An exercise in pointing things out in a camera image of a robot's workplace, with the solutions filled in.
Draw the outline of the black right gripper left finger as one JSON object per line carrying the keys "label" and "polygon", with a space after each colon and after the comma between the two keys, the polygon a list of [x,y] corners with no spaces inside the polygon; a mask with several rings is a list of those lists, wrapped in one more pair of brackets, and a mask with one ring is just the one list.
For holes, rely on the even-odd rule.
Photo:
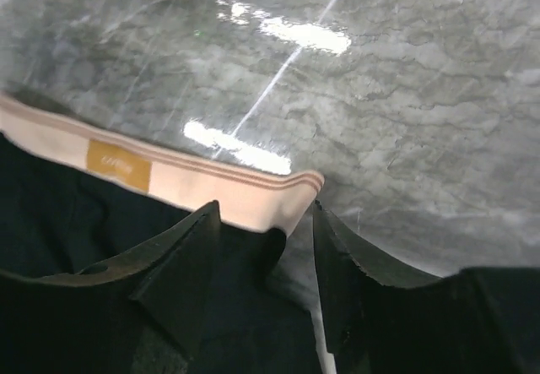
{"label": "black right gripper left finger", "polygon": [[128,373],[147,329],[200,347],[217,263],[219,204],[77,274],[1,274],[4,373]]}

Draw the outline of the black underwear beige waistband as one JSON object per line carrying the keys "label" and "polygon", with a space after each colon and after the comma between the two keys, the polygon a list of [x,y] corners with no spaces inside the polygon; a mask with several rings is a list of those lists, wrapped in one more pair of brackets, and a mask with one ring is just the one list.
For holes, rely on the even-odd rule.
{"label": "black underwear beige waistband", "polygon": [[1,99],[1,274],[77,274],[217,202],[220,237],[197,354],[147,329],[128,373],[318,373],[310,313],[267,287],[323,186],[203,160]]}

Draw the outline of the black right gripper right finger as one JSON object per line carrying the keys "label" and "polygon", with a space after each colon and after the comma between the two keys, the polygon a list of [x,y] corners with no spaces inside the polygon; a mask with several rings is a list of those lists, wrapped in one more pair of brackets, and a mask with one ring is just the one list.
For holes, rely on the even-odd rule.
{"label": "black right gripper right finger", "polygon": [[340,373],[536,373],[539,271],[408,265],[316,203],[313,244],[327,350]]}

